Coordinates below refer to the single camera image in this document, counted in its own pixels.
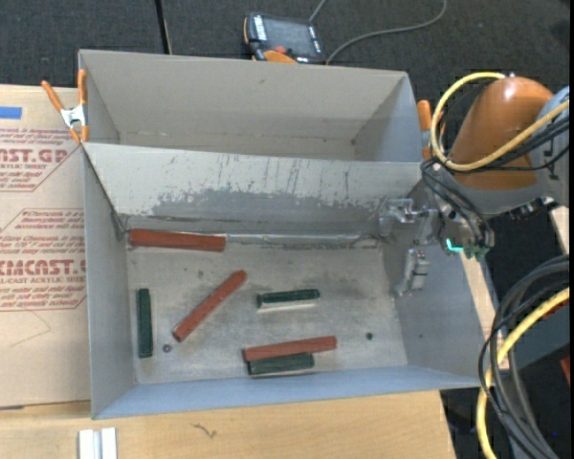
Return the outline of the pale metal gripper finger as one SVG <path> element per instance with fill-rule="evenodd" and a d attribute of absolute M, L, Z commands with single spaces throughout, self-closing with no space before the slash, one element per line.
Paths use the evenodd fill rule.
<path fill-rule="evenodd" d="M 395 294 L 403 297 L 413 292 L 422 291 L 426 285 L 430 265 L 424 249 L 407 249 L 403 260 L 401 279 L 394 284 Z"/>
<path fill-rule="evenodd" d="M 412 206 L 410 198 L 387 199 L 379 210 L 379 235 L 388 237 L 397 226 L 413 223 Z"/>

